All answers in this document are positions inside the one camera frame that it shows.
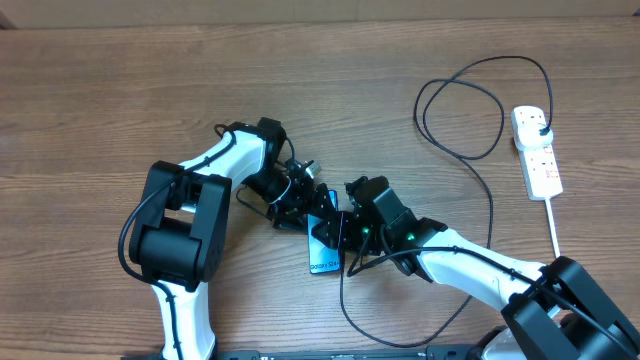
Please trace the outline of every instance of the wooden surface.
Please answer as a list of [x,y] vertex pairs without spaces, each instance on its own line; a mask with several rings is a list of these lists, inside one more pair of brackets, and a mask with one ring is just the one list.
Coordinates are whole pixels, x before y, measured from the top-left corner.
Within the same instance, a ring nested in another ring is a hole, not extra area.
[[[116,238],[149,166],[199,155],[219,122],[281,120],[343,207],[345,181],[382,174],[417,215],[484,243],[485,193],[421,140],[410,114],[424,82],[504,54],[534,57],[552,79],[562,250],[640,326],[639,33],[637,18],[0,33],[0,358],[115,359],[162,347],[155,296],[121,270]],[[490,63],[465,78],[507,112],[548,106],[528,63]],[[451,87],[429,121],[441,142],[477,154],[499,112]],[[507,118],[496,150],[475,165],[495,197],[494,249],[550,262],[544,205],[527,199],[511,137]],[[305,236],[276,232],[233,200],[210,290],[220,349],[381,348],[344,320],[338,279],[309,274]],[[356,323],[397,342],[431,334],[465,298],[392,264],[348,279],[345,294]],[[501,323],[472,301],[435,343],[475,342]]]
[[640,0],[0,0],[5,26],[18,29],[631,16],[638,9]]

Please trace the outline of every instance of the wooden tabletop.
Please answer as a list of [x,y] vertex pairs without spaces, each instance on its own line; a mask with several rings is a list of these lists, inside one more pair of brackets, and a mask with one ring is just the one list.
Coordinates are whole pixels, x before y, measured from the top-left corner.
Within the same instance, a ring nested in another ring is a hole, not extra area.
[[[280,120],[343,208],[345,181],[385,175],[416,215],[483,244],[486,194],[419,137],[411,111],[426,81],[509,54],[537,59],[552,80],[561,249],[640,326],[638,34],[631,17],[0,32],[0,358],[161,349],[157,300],[120,268],[117,236],[150,165],[199,155],[218,141],[216,123]],[[522,104],[547,111],[544,81],[518,60],[464,78],[507,111],[497,148],[474,163],[495,198],[493,249],[550,262],[544,205],[526,196],[508,118]],[[435,136],[467,154],[500,123],[491,99],[456,86],[429,114]],[[306,236],[232,200],[210,284],[220,349],[383,348],[345,321],[338,283],[309,274]],[[345,296],[357,324],[395,342],[430,335],[465,299],[390,263],[347,279]],[[474,300],[434,343],[475,342],[500,324]]]

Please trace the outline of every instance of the power strip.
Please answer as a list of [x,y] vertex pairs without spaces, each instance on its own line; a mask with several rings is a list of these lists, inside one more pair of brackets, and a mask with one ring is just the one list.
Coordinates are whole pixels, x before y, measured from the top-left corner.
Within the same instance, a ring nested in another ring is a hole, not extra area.
[[540,129],[546,125],[544,112],[533,106],[519,106],[511,112],[514,142],[520,155],[522,175],[531,200],[543,200],[547,208],[549,231],[553,252],[560,256],[560,247],[556,236],[551,198],[562,193],[562,182],[558,164],[551,146],[553,132],[540,135]]

